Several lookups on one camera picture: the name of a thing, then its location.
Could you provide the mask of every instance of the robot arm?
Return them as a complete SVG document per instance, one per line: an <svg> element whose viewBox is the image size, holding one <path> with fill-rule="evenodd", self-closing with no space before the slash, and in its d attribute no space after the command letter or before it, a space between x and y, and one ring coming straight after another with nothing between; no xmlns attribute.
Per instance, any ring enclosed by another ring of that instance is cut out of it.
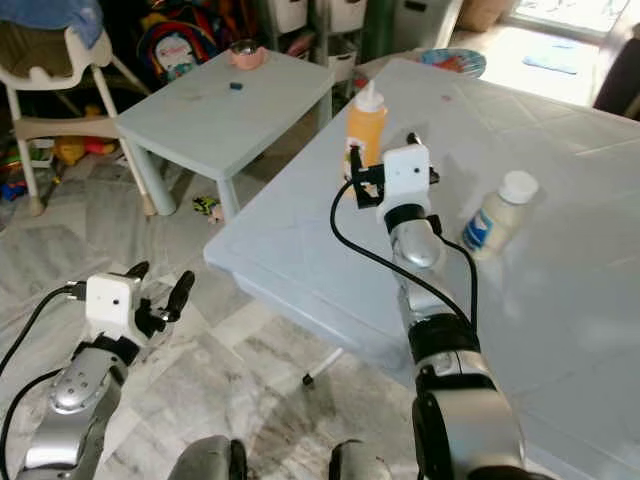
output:
<svg viewBox="0 0 640 480"><path fill-rule="evenodd" d="M522 469L518 421L487 366L475 331L440 278L445 245L437 217L428 216L429 185L439 176L417 136L410 134L407 140L410 145L385 153L383 165L360 168L356 149L351 159L358 205L378 205L393 264L441 294L396 273L398 303L415 362L412 414L420 473L430 480L542 479Z"/></svg>
<svg viewBox="0 0 640 480"><path fill-rule="evenodd" d="M87 281L92 341L80 344L71 364L54 380L19 480L93 478L128 367L180 318L195 280L185 272L167 306L152 310L150 301L140 298L148 267L144 262L125 275L98 274Z"/></svg>

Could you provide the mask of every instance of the blue label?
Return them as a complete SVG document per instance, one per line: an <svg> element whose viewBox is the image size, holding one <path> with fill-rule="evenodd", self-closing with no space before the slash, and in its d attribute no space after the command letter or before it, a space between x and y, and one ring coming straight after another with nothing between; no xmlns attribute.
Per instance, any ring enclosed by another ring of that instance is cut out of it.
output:
<svg viewBox="0 0 640 480"><path fill-rule="evenodd" d="M484 246L484 242L489 236L489 233L491 233L492 227L493 222L487 217L484 211L480 209L478 213L469 220L469 223L467 223L462 233L462 239L471 250L479 250Z"/></svg>

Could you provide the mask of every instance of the black cable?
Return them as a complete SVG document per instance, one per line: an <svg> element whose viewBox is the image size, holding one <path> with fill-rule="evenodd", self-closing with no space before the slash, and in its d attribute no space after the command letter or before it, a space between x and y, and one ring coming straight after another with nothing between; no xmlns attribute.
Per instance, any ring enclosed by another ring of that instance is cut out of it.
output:
<svg viewBox="0 0 640 480"><path fill-rule="evenodd" d="M40 315L40 312L42 312L42 309L45 307L45 305L49 303L52 298L62 293L71 293L72 291L73 291L73 287L69 285L65 285L64 287L56 288L52 292L49 292L47 296L42 299L42 301L38 304L38 306L35 308L31 316L29 317L27 324L24 326L24 328L20 332L20 335L18 335L18 338L16 338L15 342L13 342L13 345L11 345L11 347L9 348L5 356L2 358L2 362L0 362L0 377L4 373L4 369L9 363L9 360L11 359L13 354L16 353L16 350L24 340L24 337L27 336L27 333L29 333L29 330L31 330L31 327L33 327L33 324L38 318L38 315Z"/></svg>
<svg viewBox="0 0 640 480"><path fill-rule="evenodd" d="M57 375L59 372L60 369L53 370L51 372L45 373L44 375L40 375L34 380L31 380L24 387L22 387L22 390L20 390L15 398L11 401L11 405L9 405L7 414L4 417L4 422L2 423L2 435L0 435L0 474L2 474L2 480L9 480L9 472L7 472L7 436L9 435L11 419L13 418L13 414L15 413L20 400L22 400L22 397L24 397L33 387Z"/></svg>
<svg viewBox="0 0 640 480"><path fill-rule="evenodd" d="M398 265L396 265L396 264L390 262L389 260L381 257L380 255L377 255L377 254L367 250L366 248L361 247L360 245L357 245L357 244L353 243L351 240L349 240L344 235L342 235L342 233L340 233L340 230L338 230L338 227L336 226L336 210L338 208L338 204L340 203L340 199L344 195L344 192L346 192L347 189L349 187L351 187L352 185L353 185L353 180L347 181L340 188L340 190L336 194L335 198L333 199L333 203L331 204L331 213L330 213L330 216L329 216L329 221L331 223L331 231L336 236L336 238L341 243L343 243L344 245L349 247L351 250L354 250L355 252L358 252L360 255L364 255L365 257L373 260L374 262L377 262L380 265L383 265L383 266L389 268L390 270L393 270L394 272L402 275L403 277L405 277L405 278L411 280L412 282L416 283L417 285L421 286L422 288L424 288L428 292L430 292L433 295L435 295L436 297L438 297L438 299L441 300L451 310L453 310L456 315L458 315L460 318L463 318L467 322L469 322L469 319L467 318L467 315L462 311L462 309L458 305L456 305L456 303L453 300L451 300L449 297L447 297L444 293L442 293L436 287L434 287L433 285L428 284L427 282L425 282L421 278L416 277L411 272L405 270L402 267L399 267Z"/></svg>
<svg viewBox="0 0 640 480"><path fill-rule="evenodd" d="M476 262L473 260L471 254L460 245L447 240L442 235L440 236L440 240L442 240L447 247L453 248L464 255L464 258L466 258L469 264L469 273L471 274L471 328L473 329L473 333L478 333L478 270L476 269Z"/></svg>

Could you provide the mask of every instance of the bottle cap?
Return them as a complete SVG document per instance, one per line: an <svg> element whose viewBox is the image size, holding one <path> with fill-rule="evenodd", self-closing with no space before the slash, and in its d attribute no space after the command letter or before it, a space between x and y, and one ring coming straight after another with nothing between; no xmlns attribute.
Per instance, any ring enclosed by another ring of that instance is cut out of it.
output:
<svg viewBox="0 0 640 480"><path fill-rule="evenodd" d="M514 170L504 176L498 195L509 203L523 205L538 191L538 181L527 172Z"/></svg>
<svg viewBox="0 0 640 480"><path fill-rule="evenodd" d="M376 92L373 80L369 81L364 90L356 95L356 108L363 112L375 113L384 106L384 97Z"/></svg>

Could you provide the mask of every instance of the white table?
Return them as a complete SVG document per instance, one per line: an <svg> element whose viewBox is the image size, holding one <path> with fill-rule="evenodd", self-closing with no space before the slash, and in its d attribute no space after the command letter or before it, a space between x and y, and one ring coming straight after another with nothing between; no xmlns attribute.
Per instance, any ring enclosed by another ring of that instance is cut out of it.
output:
<svg viewBox="0 0 640 480"><path fill-rule="evenodd" d="M243 85L232 90L231 82ZM131 150L158 213L175 210L146 152L215 179L227 220L238 210L233 175L318 102L318 124L331 119L333 74L326 68L269 52L252 71L223 52L122 113L116 123Z"/></svg>
<svg viewBox="0 0 640 480"><path fill-rule="evenodd" d="M640 478L640 126L394 60L376 86L383 144L416 130L454 238L508 170L541 183L529 222L480 271L483 351L516 408L529 458L566 479ZM390 272L329 229L345 136L340 113L205 248L247 292L412 387ZM345 234L390 256L373 210L344 201ZM449 287L466 300L455 254Z"/></svg>

